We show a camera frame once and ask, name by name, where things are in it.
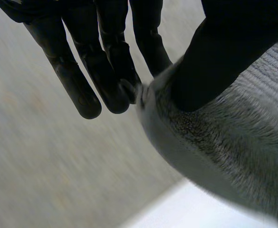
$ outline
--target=gray floor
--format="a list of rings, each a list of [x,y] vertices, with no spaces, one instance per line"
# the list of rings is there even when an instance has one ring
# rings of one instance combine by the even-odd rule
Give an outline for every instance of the gray floor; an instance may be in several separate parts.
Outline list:
[[[160,33],[173,61],[203,17],[198,0],[166,0]],[[130,16],[126,38],[149,82]],[[0,228],[118,227],[180,178],[134,107],[81,118],[29,33],[0,11]]]

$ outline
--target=gray plush object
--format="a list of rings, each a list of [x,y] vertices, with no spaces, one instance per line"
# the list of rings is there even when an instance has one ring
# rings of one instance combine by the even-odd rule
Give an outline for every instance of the gray plush object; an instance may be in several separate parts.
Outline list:
[[[209,193],[278,219],[278,43],[192,113],[170,99],[177,66],[139,89],[137,109],[149,140]]]

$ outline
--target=white floor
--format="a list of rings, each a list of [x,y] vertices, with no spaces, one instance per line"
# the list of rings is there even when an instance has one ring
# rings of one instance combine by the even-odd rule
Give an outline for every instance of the white floor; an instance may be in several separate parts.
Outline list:
[[[122,227],[278,228],[278,224],[219,201],[184,180]]]

